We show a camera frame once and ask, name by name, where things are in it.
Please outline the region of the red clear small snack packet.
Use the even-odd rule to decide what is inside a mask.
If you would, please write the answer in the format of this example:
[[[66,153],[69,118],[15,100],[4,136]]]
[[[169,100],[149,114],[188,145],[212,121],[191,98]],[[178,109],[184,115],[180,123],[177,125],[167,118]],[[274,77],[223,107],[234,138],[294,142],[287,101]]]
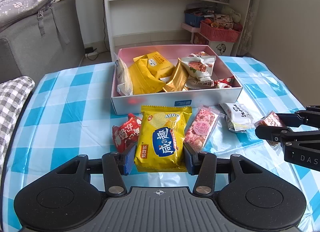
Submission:
[[[260,119],[254,124],[254,127],[258,127],[260,125],[275,126],[275,127],[286,126],[274,111],[268,112],[268,114],[265,117],[263,117],[262,119]]]

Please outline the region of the yellow blue cracker bag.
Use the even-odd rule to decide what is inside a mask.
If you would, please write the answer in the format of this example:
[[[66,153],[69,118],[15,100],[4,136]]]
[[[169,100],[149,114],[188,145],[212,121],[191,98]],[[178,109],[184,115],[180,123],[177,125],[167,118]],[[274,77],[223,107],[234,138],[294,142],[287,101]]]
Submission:
[[[143,115],[135,154],[139,172],[186,172],[185,128],[192,108],[142,105]]]

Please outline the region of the red snack packet white print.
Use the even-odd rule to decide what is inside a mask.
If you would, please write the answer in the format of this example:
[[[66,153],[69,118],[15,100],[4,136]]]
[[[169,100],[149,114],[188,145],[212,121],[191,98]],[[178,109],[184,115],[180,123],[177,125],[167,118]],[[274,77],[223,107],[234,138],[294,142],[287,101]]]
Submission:
[[[214,81],[215,88],[232,88],[234,80],[235,80],[234,76],[216,80]]]

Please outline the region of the clear white wafer snack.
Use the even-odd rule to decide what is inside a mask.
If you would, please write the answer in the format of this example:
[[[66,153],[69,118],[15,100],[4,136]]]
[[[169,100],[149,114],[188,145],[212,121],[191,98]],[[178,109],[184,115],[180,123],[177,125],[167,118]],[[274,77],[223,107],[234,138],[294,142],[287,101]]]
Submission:
[[[129,69],[125,62],[118,55],[115,54],[115,56],[117,92],[121,96],[133,95],[133,85]]]

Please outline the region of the gold foil snack bar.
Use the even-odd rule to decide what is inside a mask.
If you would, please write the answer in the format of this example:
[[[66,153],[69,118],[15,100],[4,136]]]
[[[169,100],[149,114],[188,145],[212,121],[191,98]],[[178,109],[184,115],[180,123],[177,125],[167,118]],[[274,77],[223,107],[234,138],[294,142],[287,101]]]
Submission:
[[[178,59],[176,67],[170,77],[170,80],[163,87],[164,92],[180,92],[184,89],[189,73],[183,66],[181,59]]]

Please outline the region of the orange white snack packet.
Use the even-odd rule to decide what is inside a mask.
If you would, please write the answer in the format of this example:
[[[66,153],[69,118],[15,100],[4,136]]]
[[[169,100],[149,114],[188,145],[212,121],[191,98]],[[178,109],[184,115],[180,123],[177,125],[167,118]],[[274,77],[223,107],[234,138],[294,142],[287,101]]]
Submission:
[[[189,76],[185,83],[185,86],[189,90],[200,90],[214,88],[215,84],[213,80],[201,81],[192,76]]]

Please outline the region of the red triangular snack packet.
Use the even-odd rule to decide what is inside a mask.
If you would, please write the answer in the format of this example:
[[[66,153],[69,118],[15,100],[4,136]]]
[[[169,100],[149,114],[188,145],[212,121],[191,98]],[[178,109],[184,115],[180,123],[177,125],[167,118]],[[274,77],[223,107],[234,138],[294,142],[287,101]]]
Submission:
[[[142,120],[140,117],[128,114],[128,120],[121,126],[112,127],[112,138],[119,153],[123,153],[132,143],[138,141]]]

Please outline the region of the pink clear candy packet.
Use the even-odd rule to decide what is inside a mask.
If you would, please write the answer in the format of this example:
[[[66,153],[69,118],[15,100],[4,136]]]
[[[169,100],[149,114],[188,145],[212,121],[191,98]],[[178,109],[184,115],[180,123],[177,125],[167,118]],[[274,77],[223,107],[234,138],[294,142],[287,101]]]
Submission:
[[[224,116],[225,114],[219,110],[202,106],[186,131],[184,142],[190,145],[195,152],[201,152],[217,122]]]

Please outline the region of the white snack packet black print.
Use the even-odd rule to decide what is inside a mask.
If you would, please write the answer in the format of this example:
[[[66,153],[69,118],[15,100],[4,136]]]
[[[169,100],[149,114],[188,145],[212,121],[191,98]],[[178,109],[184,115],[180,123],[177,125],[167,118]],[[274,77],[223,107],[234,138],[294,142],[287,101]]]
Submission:
[[[254,128],[254,119],[247,108],[238,103],[221,103],[226,114],[227,127],[231,132],[240,133]]]

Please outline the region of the blue white checkered tablecloth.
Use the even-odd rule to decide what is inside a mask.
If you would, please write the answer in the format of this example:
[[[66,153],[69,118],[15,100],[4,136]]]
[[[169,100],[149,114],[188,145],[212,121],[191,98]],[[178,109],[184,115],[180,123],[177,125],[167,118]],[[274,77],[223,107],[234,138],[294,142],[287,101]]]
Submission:
[[[222,58],[243,89],[238,102],[255,119],[270,111],[292,113],[302,104],[263,63],[250,57]],[[29,183],[77,155],[100,158],[114,151],[112,127],[126,121],[111,102],[113,63],[50,73],[43,77],[17,128],[7,169],[1,214],[4,231],[20,230],[14,212],[16,194]],[[206,144],[219,158],[238,153],[294,184],[304,193],[307,209],[302,231],[319,230],[319,172],[285,162],[281,148],[258,139],[255,132],[233,133],[221,119]]]

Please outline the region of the pink white cardboard box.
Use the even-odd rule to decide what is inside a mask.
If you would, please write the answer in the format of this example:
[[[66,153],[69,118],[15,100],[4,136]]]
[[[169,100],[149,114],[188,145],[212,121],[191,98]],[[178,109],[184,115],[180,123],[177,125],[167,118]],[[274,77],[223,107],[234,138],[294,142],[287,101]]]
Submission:
[[[129,67],[133,64],[133,58],[152,53],[154,51],[159,52],[172,64],[176,64],[178,58],[187,57],[191,53],[197,51],[204,51],[207,54],[216,55],[216,53],[207,45],[176,44],[123,48],[119,49],[118,57],[121,58]],[[202,105],[217,106],[225,102],[234,103],[237,101],[241,91],[242,85],[235,77],[232,88],[200,89],[121,96],[117,92],[117,81],[116,75],[114,74],[111,89],[111,101],[115,113],[117,115],[124,115],[129,113],[140,113],[142,105],[200,107]]]

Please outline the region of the white printed storage box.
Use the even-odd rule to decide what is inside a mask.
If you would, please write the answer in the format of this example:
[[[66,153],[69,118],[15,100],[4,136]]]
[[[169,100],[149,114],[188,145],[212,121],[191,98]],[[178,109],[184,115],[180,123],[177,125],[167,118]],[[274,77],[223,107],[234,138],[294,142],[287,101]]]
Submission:
[[[230,56],[234,43],[210,41],[199,32],[191,33],[191,43],[196,45],[208,45],[219,56]]]

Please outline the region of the pink plastic basket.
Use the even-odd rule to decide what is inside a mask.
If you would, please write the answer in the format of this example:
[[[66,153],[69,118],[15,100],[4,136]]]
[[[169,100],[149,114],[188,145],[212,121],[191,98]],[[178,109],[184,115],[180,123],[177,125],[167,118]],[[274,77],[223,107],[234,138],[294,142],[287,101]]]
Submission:
[[[213,28],[201,21],[200,33],[210,41],[235,43],[240,35],[239,31],[232,29]]]

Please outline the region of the grey white checkered cushion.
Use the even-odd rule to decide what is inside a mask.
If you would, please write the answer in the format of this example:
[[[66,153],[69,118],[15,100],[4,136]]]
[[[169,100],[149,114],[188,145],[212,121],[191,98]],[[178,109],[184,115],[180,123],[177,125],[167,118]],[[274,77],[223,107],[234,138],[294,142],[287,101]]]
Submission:
[[[35,82],[28,76],[1,83],[1,174],[18,117],[34,87]]]

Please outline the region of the blue storage bin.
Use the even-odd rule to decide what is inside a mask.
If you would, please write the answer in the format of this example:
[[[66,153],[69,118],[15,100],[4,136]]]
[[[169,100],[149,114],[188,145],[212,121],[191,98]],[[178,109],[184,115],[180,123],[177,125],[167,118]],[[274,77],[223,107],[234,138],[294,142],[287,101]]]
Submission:
[[[185,23],[192,27],[199,28],[201,21],[205,19],[205,15],[206,14],[204,12],[193,12],[193,13],[185,12],[184,13]]]

